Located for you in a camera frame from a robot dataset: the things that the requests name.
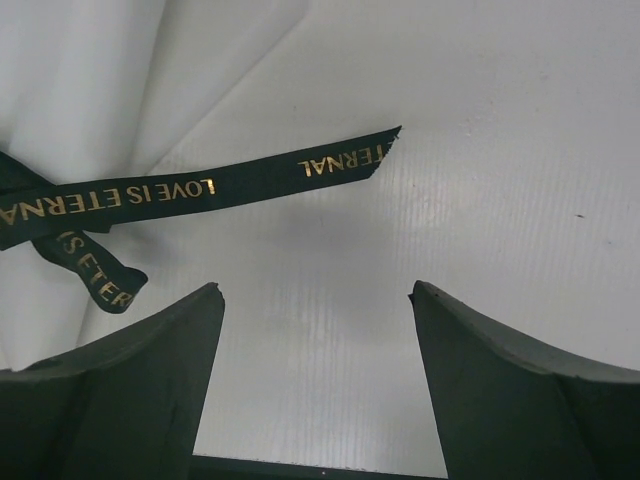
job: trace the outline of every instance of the white cloth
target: white cloth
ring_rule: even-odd
[[[126,173],[164,0],[2,5],[9,7],[1,15],[12,36],[1,47],[13,60],[1,69],[3,103],[12,107],[3,122],[9,153],[56,183]],[[78,279],[31,244],[3,252],[0,272],[10,366],[74,348],[88,299]]]
[[[0,142],[56,183],[145,173],[305,8],[295,0],[182,0],[163,16],[165,0],[5,0]],[[74,348],[88,298],[73,274],[31,244],[3,252],[8,364],[22,369]]]

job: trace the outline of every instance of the dark green ribbon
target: dark green ribbon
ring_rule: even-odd
[[[369,178],[400,127],[200,172],[53,185],[0,155],[0,250],[31,241],[77,273],[103,310],[122,313],[147,282],[83,231],[208,212]]]
[[[52,184],[29,170],[17,160],[0,152],[0,198],[22,190],[51,186]],[[109,232],[111,226],[96,223],[94,232]],[[104,311],[123,313],[148,278],[140,270],[122,265],[102,245],[82,231],[68,231],[45,235],[32,240],[34,248],[46,260],[78,274],[91,298]],[[117,280],[120,291],[112,295]]]

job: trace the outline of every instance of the gold lettering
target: gold lettering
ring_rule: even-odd
[[[178,192],[180,192],[180,196],[182,198],[187,198],[187,194],[184,192],[180,184],[176,182],[173,184],[173,194],[171,195],[171,200],[175,200],[178,197]]]
[[[159,183],[156,185],[156,187],[160,188],[158,195],[163,195],[162,198],[158,199],[159,201],[166,202],[167,200],[171,200],[171,192],[169,191],[169,185],[167,185],[166,183]]]
[[[316,162],[315,160],[311,160],[311,166],[316,171],[318,175],[322,175],[322,171],[324,170],[326,157],[322,159],[321,163]]]
[[[104,190],[104,193],[110,193],[111,196],[107,198],[107,201],[113,202],[113,204],[107,205],[107,208],[122,206],[122,200],[120,200],[120,192],[117,188],[108,188]]]
[[[151,194],[149,193],[149,187],[146,185],[142,186],[142,191],[144,192],[144,198],[147,199],[147,202],[151,201]]]
[[[5,212],[0,208],[0,218],[2,218],[7,225],[13,225],[16,221],[16,213],[18,213],[18,204],[14,204],[13,208],[8,212]]]
[[[367,148],[363,148],[361,150],[358,150],[358,152],[365,152],[365,156],[364,156],[364,160],[366,160],[365,163],[361,163],[360,165],[369,165],[372,161],[373,158],[371,157],[371,149],[369,147]]]
[[[105,283],[102,288],[98,291],[98,294],[102,297],[102,299],[106,302],[109,301],[109,299],[107,297],[104,296],[105,293],[116,293],[115,291],[111,290],[112,288],[115,288],[116,290],[120,290],[118,287],[116,287],[115,283],[113,282],[107,282]]]
[[[98,265],[98,263],[96,263],[96,268],[98,269],[98,272],[93,277],[91,277],[91,280],[89,281],[91,285],[95,285],[95,283],[101,278],[104,278],[105,280],[107,279],[107,276],[104,274],[102,268],[100,267],[100,265]]]
[[[343,154],[347,159],[347,168],[356,168],[358,166],[358,156],[355,150],[349,155],[348,153]]]
[[[55,201],[47,197],[43,198],[43,200],[49,204],[48,212],[50,215],[64,215],[67,213],[62,197],[56,197]]]
[[[98,201],[98,195],[96,195],[96,192],[89,192],[89,198],[91,198],[91,208],[87,208],[87,210],[89,212],[93,211],[93,210],[102,210],[104,209],[103,206],[100,205],[100,202]]]
[[[80,194],[73,194],[73,195],[66,195],[67,198],[75,198],[75,203],[70,203],[69,207],[78,207],[78,210],[74,210],[71,211],[69,210],[69,213],[80,213],[80,212],[84,212],[85,208],[84,208],[84,200],[82,199],[82,195]]]
[[[311,167],[309,166],[309,162],[298,162],[298,165],[304,165],[304,171],[307,174],[307,177],[311,176]]]
[[[125,292],[119,293],[116,298],[113,299],[111,305],[118,305],[119,307],[128,307],[133,301],[133,295]]]
[[[213,179],[205,178],[204,180],[200,180],[200,183],[206,183],[207,184],[207,187],[209,187],[209,193],[211,195],[215,195],[216,194],[216,187],[213,184]]]
[[[44,207],[42,206],[42,201],[40,199],[36,200],[36,205],[29,205],[28,203],[20,202],[20,213],[22,214],[22,219],[26,222],[29,220],[28,212],[31,212],[39,217],[44,217]]]
[[[191,191],[191,187],[195,187],[196,193],[193,193]],[[187,193],[189,194],[190,197],[196,198],[202,195],[202,185],[200,185],[198,182],[194,182],[193,180],[191,180],[190,182],[187,182],[184,188],[187,189]]]
[[[73,235],[75,232],[64,232],[62,234],[60,234],[60,236],[58,238],[56,238],[56,242],[59,242],[60,240],[63,240],[65,238],[67,238],[69,235]]]
[[[81,268],[81,267],[83,267],[83,268],[90,268],[90,267],[91,267],[91,265],[89,265],[89,264],[87,263],[87,261],[88,261],[88,260],[93,260],[93,264],[94,264],[94,265],[97,265],[97,264],[98,264],[98,261],[96,260],[96,257],[94,257],[92,253],[87,253],[87,254],[86,254],[86,255],[84,255],[80,260],[78,260],[78,263],[77,263],[78,268]]]
[[[338,157],[336,160],[333,157],[326,157],[327,162],[329,162],[329,171],[333,173],[333,167],[336,167],[340,170],[344,170],[344,163],[342,163],[342,157]]]
[[[382,153],[382,145],[378,145],[376,147],[376,150],[378,152],[378,159],[374,160],[374,163],[379,163],[382,161],[382,159],[384,158],[384,153]]]
[[[129,195],[130,197],[133,197],[129,199],[129,203],[133,203],[134,205],[142,203],[142,195],[138,193],[139,191],[140,191],[139,187],[127,188],[127,195]]]
[[[76,253],[76,250],[78,248],[82,248],[82,247],[84,247],[84,240],[82,240],[82,238],[80,237],[73,237],[69,241],[69,243],[67,243],[63,248],[64,248],[64,251],[67,252],[69,255],[73,255],[74,253]]]

